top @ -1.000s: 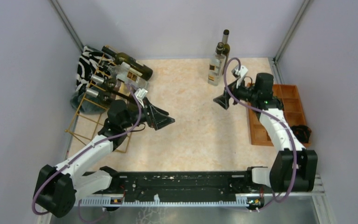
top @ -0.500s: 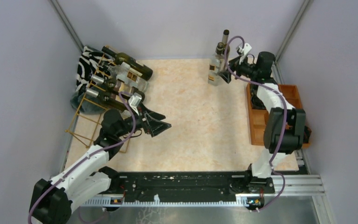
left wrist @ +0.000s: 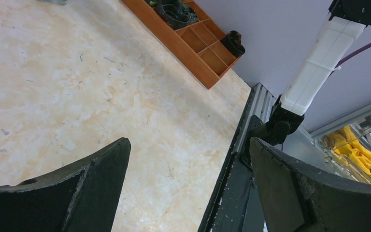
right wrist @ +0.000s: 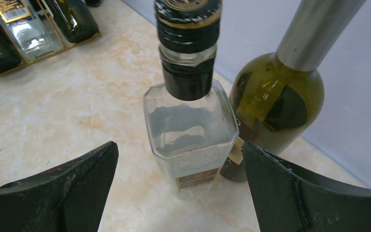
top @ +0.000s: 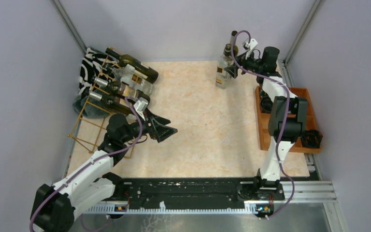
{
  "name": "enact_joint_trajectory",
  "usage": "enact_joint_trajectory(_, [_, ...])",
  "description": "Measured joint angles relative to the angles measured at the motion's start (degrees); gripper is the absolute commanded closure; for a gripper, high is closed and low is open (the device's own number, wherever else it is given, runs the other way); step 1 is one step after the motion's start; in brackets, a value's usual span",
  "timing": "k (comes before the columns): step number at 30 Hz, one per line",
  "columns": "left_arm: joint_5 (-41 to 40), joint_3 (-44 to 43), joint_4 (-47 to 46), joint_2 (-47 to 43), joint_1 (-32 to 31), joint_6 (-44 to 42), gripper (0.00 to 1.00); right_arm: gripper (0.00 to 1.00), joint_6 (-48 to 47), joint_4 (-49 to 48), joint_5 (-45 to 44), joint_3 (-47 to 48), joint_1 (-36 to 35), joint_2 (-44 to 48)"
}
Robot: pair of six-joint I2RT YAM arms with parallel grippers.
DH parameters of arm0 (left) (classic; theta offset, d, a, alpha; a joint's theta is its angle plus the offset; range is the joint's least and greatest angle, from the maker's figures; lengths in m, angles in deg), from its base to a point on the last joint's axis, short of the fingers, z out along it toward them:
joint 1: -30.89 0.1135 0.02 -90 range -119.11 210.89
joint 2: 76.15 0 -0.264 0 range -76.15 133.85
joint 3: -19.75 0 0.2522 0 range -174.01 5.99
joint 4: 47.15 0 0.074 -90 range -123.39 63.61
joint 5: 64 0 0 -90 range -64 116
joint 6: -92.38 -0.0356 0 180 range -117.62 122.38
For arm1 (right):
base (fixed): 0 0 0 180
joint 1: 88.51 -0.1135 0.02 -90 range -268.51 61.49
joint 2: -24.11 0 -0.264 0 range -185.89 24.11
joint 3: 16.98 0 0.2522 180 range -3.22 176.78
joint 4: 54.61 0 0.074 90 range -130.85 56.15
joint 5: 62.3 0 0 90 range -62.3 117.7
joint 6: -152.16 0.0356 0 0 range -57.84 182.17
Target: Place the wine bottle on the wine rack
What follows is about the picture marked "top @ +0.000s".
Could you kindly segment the clear tall glass bottle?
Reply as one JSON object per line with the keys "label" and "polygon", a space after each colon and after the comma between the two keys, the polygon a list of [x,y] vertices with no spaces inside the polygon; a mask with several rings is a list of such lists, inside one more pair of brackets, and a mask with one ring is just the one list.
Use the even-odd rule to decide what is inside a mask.
{"label": "clear tall glass bottle", "polygon": [[228,43],[224,47],[223,55],[217,62],[215,86],[221,89],[225,89],[228,86],[228,81],[231,78],[230,74],[225,70],[226,67],[232,65],[231,52],[232,47],[231,44]]}

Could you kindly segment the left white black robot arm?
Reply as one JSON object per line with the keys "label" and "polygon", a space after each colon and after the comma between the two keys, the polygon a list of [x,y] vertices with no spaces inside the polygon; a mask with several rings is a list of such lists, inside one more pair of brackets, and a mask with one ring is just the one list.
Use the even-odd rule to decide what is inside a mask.
{"label": "left white black robot arm", "polygon": [[120,177],[109,170],[116,166],[139,139],[148,135],[163,142],[178,130],[170,120],[145,109],[136,121],[128,123],[125,116],[109,118],[103,142],[98,150],[78,169],[52,185],[41,185],[35,195],[29,229],[37,226],[45,232],[67,232],[76,219],[98,202],[112,198],[120,200],[126,188]]}

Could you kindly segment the green bottle grey capsule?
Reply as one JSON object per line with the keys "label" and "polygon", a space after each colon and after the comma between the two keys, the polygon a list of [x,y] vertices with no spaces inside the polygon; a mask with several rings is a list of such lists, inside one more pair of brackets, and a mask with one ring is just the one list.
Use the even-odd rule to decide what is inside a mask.
{"label": "green bottle grey capsule", "polygon": [[235,39],[237,33],[238,32],[236,30],[233,30],[231,32],[230,42],[229,42],[231,45],[233,45],[233,54],[235,57],[238,55],[238,52],[239,52],[238,46],[236,45],[236,39]]}

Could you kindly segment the dark green wine bottle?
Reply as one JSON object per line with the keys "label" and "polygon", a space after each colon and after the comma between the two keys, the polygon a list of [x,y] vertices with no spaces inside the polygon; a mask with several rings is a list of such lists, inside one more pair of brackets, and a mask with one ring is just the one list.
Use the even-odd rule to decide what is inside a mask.
{"label": "dark green wine bottle", "polygon": [[111,47],[108,47],[105,53],[115,58],[117,64],[120,67],[127,67],[128,65],[133,67],[137,73],[141,74],[140,75],[141,78],[150,82],[151,84],[153,84],[158,79],[159,73],[156,70],[145,65],[144,63],[142,63],[141,61],[139,61],[138,59],[134,58],[131,55],[128,54],[121,55],[114,51]]}

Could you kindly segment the clear glass liquor bottle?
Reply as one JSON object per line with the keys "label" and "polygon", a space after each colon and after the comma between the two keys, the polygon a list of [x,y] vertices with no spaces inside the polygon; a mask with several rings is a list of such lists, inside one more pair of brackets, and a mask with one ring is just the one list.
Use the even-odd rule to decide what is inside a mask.
{"label": "clear glass liquor bottle", "polygon": [[135,71],[133,67],[117,68],[107,64],[102,72],[114,80],[128,85],[129,87],[140,90],[144,94],[151,96],[154,91],[154,85],[142,78],[142,73]]}

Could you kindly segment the olive green wine bottle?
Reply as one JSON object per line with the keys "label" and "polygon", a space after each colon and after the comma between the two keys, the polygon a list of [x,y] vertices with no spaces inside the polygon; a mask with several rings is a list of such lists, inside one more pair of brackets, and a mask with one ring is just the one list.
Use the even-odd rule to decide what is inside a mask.
{"label": "olive green wine bottle", "polygon": [[130,108],[123,103],[123,99],[113,95],[102,95],[94,91],[90,91],[88,96],[100,102],[100,105],[109,112],[123,114],[128,116],[132,114]]}

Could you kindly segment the dark labelled wine bottle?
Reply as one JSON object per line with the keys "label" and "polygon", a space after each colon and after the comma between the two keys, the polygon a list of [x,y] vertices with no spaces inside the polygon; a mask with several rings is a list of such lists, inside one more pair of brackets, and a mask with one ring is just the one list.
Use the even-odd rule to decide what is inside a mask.
{"label": "dark labelled wine bottle", "polygon": [[108,82],[104,79],[101,79],[99,77],[93,77],[92,81],[94,84],[97,84],[100,86],[104,91],[106,91],[108,94],[111,94],[113,96],[120,97],[124,99],[125,97],[133,97],[136,99],[143,98],[147,100],[149,103],[151,102],[151,99],[148,95],[144,94],[142,91],[134,89],[133,87],[130,87],[129,85],[122,83],[120,81],[111,81]]}

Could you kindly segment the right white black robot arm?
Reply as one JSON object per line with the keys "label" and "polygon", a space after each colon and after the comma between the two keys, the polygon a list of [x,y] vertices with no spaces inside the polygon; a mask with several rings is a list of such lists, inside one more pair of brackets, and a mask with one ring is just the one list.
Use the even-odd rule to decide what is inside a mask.
{"label": "right white black robot arm", "polygon": [[237,46],[232,46],[231,55],[236,61],[225,68],[233,78],[252,72],[257,77],[262,92],[272,102],[268,132],[271,143],[268,156],[258,170],[253,194],[258,199],[266,199],[272,189],[277,189],[280,183],[280,173],[285,158],[305,132],[308,102],[305,98],[292,93],[283,82],[282,76],[276,70],[279,49],[268,46],[264,48],[260,58],[253,58],[248,52],[238,55]]}

